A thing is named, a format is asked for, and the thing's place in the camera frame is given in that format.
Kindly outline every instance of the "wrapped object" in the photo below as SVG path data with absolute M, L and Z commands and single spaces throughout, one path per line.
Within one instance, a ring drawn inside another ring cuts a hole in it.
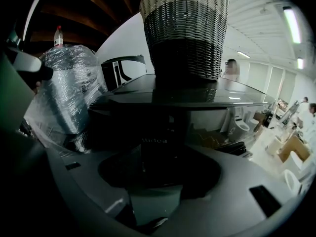
M 89 123 L 88 106 L 107 91 L 97 57 L 83 45 L 64 45 L 51 48 L 41 60 L 54 74 L 51 80 L 42 82 L 26 120 L 41 124 L 48 136 L 51 131 L 82 132 Z

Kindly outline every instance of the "wicker basket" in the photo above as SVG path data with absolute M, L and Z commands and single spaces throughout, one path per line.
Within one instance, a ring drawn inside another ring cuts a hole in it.
M 157 78 L 217 80 L 229 0 L 141 0 Z

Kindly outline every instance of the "white shirt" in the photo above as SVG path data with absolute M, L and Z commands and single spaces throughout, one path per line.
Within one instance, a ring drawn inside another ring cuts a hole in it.
M 299 118 L 301 121 L 303 121 L 303 132 L 307 132 L 314 128 L 315 117 L 309 111 L 304 112 L 304 114 L 302 114 Z
M 312 115 L 312 114 L 310 113 L 310 111 L 309 111 L 309 106 L 310 106 L 309 103 L 303 102 L 303 103 L 301 103 L 300 106 L 297 108 L 297 111 L 296 111 L 296 112 L 298 113 L 298 116 L 297 116 L 297 117 L 298 117 L 300 120 L 303 120 L 305 115 L 308 115 L 308 114 Z
M 311 120 L 309 127 L 303 131 L 303 138 L 310 145 L 313 153 L 316 154 L 316 116 Z

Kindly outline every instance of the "fluorescent light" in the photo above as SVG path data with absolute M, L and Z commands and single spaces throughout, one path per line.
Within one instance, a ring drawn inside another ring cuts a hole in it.
M 234 103 L 234 105 L 240 105 L 240 104 L 251 105 L 253 103 Z
M 304 60 L 302 58 L 297 59 L 297 68 L 303 69 L 304 68 Z
M 244 53 L 242 53 L 242 52 L 240 52 L 240 51 L 237 51 L 237 53 L 243 55 L 244 57 L 250 58 L 248 55 L 246 55 L 246 54 L 244 54 Z
M 291 8 L 285 9 L 284 14 L 290 26 L 293 42 L 298 44 L 301 43 L 300 31 L 298 29 L 298 24 L 294 11 Z

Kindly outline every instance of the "white wall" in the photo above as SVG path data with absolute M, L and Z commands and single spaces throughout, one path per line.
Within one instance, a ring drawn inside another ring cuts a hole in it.
M 140 13 L 122 24 L 96 52 L 96 56 L 101 63 L 121 56 L 140 54 L 145 57 L 147 73 L 154 73 L 146 43 L 144 23 Z
M 295 77 L 295 85 L 289 107 L 291 107 L 296 100 L 302 100 L 308 97 L 310 103 L 316 103 L 316 85 L 312 78 L 298 73 Z

